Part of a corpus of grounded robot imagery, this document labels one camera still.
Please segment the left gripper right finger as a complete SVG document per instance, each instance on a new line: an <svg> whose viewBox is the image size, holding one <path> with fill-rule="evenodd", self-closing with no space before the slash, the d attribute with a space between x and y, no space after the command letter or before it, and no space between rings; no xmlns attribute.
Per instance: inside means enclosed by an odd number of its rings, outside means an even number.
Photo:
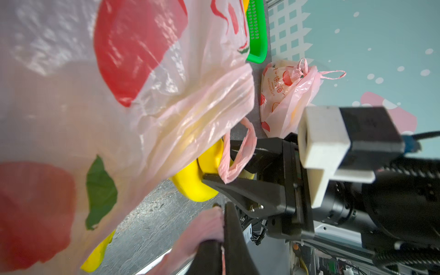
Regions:
<svg viewBox="0 0 440 275"><path fill-rule="evenodd" d="M245 238L233 203L225 205L225 238L223 242L226 275L259 275Z"/></svg>

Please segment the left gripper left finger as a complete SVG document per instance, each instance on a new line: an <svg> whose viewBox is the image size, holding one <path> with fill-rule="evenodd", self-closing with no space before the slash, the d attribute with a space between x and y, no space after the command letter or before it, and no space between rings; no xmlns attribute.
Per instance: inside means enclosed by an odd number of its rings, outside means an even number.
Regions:
<svg viewBox="0 0 440 275"><path fill-rule="evenodd" d="M222 275L222 243L216 240L202 242L186 275Z"/></svg>

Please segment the pink plastic bag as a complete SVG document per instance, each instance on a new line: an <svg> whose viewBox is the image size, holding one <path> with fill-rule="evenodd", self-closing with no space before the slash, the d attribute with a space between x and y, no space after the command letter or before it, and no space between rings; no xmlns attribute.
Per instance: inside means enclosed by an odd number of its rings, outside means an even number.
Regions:
<svg viewBox="0 0 440 275"><path fill-rule="evenodd" d="M1 273L77 275L254 106L242 1L1 2Z"/></svg>
<svg viewBox="0 0 440 275"><path fill-rule="evenodd" d="M319 92L322 82L345 77L346 72L320 71L300 61L278 60L262 72L260 93L261 127L269 138L296 133L305 108Z"/></svg>

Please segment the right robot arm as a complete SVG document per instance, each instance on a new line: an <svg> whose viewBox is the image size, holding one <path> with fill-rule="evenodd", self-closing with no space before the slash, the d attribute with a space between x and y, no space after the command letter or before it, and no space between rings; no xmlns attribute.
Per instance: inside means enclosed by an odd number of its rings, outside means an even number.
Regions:
<svg viewBox="0 0 440 275"><path fill-rule="evenodd" d="M247 169L255 179L203 183L227 196L269 236L303 241L365 269L391 275L440 272L440 163L400 157L371 184L331 181L313 209L297 135L257 142Z"/></svg>

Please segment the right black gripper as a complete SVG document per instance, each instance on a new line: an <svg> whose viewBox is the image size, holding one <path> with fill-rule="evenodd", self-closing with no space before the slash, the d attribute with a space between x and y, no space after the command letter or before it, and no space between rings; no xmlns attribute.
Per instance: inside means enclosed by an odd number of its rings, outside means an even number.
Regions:
<svg viewBox="0 0 440 275"><path fill-rule="evenodd" d="M315 235L307 172L299 156L298 136L290 133L258 139L245 170L255 174L270 167L274 183L237 178L225 184L207 174L202 182L229 198L246 215L268 218L268 234L278 239L312 239Z"/></svg>

